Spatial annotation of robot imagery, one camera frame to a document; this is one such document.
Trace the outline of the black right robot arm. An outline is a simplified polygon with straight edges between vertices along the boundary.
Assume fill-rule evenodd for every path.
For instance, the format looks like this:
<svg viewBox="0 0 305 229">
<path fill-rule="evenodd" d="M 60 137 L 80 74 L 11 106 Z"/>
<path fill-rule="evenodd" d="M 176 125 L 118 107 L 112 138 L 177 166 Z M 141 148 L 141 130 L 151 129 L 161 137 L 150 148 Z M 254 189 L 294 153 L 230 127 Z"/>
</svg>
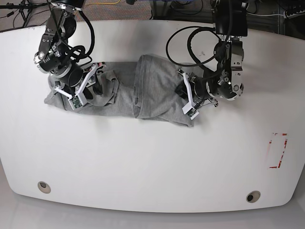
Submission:
<svg viewBox="0 0 305 229">
<path fill-rule="evenodd" d="M 49 73 L 63 85 L 63 90 L 72 96 L 84 79 L 84 66 L 92 61 L 95 45 L 93 26 L 83 13 L 84 0 L 46 1 L 50 17 L 45 25 L 34 63 L 43 73 Z M 76 13 L 84 19 L 90 30 L 91 43 L 88 50 L 83 45 L 70 46 L 68 39 L 75 33 Z"/>
</svg>

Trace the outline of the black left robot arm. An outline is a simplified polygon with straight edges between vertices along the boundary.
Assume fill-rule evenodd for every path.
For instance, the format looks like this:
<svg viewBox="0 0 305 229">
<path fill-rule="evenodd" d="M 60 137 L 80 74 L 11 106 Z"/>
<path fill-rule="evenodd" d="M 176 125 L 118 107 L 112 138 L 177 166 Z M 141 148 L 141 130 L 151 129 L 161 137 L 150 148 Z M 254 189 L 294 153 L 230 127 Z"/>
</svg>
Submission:
<svg viewBox="0 0 305 229">
<path fill-rule="evenodd" d="M 240 38 L 248 35 L 246 5 L 245 0 L 213 0 L 214 27 L 194 26 L 194 31 L 187 39 L 187 51 L 194 63 L 182 64 L 168 58 L 182 68 L 199 67 L 203 71 L 202 76 L 187 73 L 183 69 L 178 71 L 183 81 L 175 92 L 187 101 L 184 106 L 186 112 L 198 109 L 206 101 L 216 104 L 217 98 L 232 101 L 242 95 L 244 50 Z M 214 47 L 213 56 L 201 61 L 194 53 L 192 41 L 197 34 L 205 31 L 212 33 L 218 43 Z"/>
</svg>

